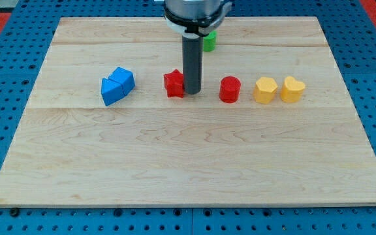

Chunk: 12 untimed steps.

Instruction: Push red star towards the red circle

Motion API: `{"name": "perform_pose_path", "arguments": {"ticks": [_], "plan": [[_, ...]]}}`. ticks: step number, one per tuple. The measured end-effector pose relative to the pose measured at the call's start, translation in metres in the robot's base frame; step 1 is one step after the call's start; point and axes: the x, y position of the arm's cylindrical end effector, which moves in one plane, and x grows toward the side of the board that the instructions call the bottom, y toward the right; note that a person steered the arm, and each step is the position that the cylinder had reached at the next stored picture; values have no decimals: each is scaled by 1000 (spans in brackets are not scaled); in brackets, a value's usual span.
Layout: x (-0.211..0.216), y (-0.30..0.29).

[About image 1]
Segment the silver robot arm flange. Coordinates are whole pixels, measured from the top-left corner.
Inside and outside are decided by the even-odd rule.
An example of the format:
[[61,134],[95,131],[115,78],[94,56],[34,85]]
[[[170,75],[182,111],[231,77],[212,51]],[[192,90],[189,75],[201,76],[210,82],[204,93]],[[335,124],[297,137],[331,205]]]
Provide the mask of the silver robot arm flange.
[[164,0],[167,26],[185,38],[206,37],[216,30],[232,9],[232,1]]

